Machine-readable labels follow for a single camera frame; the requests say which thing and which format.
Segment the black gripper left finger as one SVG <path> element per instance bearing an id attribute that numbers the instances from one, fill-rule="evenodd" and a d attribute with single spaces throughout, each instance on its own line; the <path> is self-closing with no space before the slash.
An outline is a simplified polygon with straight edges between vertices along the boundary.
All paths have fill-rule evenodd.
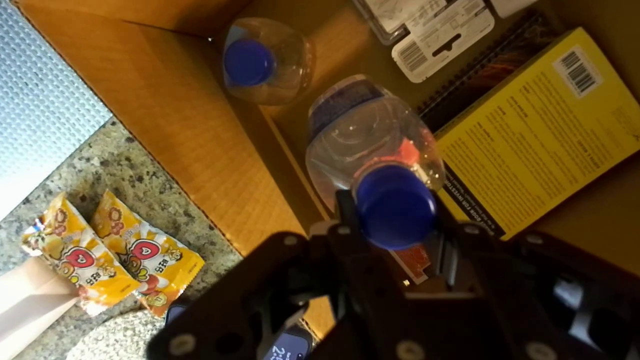
<path id="1" fill-rule="evenodd" d="M 337 239 L 334 248 L 344 264 L 356 266 L 363 257 L 363 236 L 358 228 L 356 203 L 351 189 L 337 192 Z"/>

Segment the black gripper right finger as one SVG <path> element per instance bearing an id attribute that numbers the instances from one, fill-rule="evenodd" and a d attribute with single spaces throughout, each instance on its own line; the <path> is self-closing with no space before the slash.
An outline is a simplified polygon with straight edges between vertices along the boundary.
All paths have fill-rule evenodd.
<path id="1" fill-rule="evenodd" d="M 439 267 L 437 273 L 444 279 L 457 279 L 461 270 L 461 239 L 463 225 L 454 220 L 439 220 Z"/>

